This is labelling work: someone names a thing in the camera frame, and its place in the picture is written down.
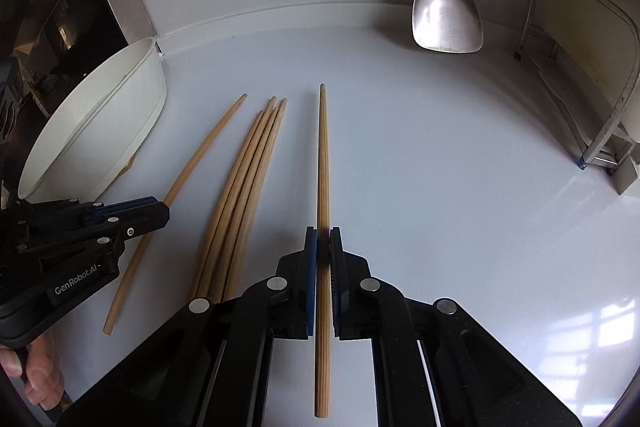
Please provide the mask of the person's left hand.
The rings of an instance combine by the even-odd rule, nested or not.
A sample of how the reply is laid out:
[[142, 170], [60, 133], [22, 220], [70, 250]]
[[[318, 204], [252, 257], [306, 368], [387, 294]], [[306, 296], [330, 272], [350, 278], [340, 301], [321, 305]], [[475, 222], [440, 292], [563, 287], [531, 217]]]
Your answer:
[[10, 378], [25, 375], [27, 383], [24, 390], [28, 401], [50, 411], [60, 403], [65, 386], [52, 332], [44, 332], [29, 343], [27, 351], [27, 360], [23, 364], [14, 350], [2, 346], [2, 369]]

